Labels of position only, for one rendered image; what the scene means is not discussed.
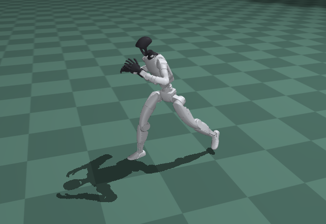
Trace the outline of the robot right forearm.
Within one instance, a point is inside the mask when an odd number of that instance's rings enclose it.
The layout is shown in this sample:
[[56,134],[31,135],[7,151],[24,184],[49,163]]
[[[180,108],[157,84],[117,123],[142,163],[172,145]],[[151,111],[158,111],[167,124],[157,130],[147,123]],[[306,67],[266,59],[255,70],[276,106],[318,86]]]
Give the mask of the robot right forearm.
[[[142,66],[142,67],[140,67],[140,68],[144,69],[146,72],[148,71],[146,65],[145,65],[145,66]],[[137,74],[137,72],[134,72],[133,74]]]

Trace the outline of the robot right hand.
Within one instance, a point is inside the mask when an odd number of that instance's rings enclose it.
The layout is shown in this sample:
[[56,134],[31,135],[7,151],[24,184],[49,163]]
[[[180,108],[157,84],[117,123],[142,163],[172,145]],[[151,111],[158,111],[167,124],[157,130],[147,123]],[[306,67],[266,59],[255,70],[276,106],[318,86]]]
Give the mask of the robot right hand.
[[[131,64],[130,64],[130,65],[131,65]],[[127,67],[131,68],[131,67],[128,66],[128,65],[124,65],[124,66],[127,66]],[[122,73],[122,72],[131,72],[132,74],[134,73],[133,71],[131,71],[130,69],[128,69],[128,68],[126,68],[126,67],[124,67],[124,66],[121,68],[120,73]]]

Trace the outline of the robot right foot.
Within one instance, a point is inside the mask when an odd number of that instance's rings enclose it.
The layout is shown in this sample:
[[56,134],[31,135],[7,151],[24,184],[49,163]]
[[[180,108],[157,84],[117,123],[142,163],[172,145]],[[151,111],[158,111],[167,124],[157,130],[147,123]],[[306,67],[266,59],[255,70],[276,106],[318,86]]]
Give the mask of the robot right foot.
[[134,152],[132,155],[128,156],[127,159],[128,160],[135,160],[135,159],[139,159],[140,157],[143,157],[146,155],[146,152],[143,150],[142,153],[139,152]]

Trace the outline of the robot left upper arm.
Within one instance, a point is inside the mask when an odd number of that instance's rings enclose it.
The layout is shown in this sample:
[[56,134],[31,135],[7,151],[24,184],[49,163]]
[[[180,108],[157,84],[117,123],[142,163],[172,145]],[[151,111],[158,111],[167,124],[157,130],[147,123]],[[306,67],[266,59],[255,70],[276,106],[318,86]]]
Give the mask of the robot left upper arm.
[[166,88],[169,85],[169,76],[168,76],[167,65],[168,65],[167,61],[165,61],[164,59],[157,59],[156,66],[159,69],[160,76],[162,78],[166,78],[168,80],[168,83],[165,85],[159,84],[161,88]]

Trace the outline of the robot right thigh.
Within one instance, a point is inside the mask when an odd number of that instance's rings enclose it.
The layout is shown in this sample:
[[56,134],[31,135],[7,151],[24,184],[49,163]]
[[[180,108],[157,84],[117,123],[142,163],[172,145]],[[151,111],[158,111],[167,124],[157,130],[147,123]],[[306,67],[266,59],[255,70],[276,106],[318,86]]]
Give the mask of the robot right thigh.
[[150,128],[150,124],[147,121],[154,112],[156,103],[161,101],[160,91],[152,92],[146,100],[139,119],[139,126],[142,131],[147,131]]

